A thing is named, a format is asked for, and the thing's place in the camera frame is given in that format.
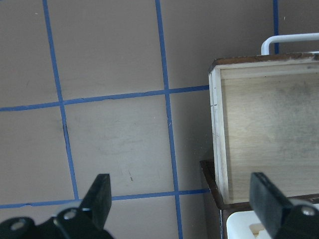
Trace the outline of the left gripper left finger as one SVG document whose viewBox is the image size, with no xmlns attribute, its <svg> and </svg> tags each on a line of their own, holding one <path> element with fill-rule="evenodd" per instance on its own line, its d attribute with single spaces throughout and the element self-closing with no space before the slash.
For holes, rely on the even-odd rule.
<svg viewBox="0 0 319 239">
<path fill-rule="evenodd" d="M 112 239 L 104 229 L 112 205 L 109 174 L 99 174 L 77 207 L 66 208 L 37 225 L 30 217 L 0 224 L 2 239 Z"/>
</svg>

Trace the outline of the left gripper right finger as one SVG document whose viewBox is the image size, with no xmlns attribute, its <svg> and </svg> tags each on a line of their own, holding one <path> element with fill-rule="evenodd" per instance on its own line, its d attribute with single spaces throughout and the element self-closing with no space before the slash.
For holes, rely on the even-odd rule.
<svg viewBox="0 0 319 239">
<path fill-rule="evenodd" d="M 251 174 L 249 203 L 273 239 L 319 237 L 319 210 L 314 204 L 287 198 L 262 172 Z"/>
</svg>

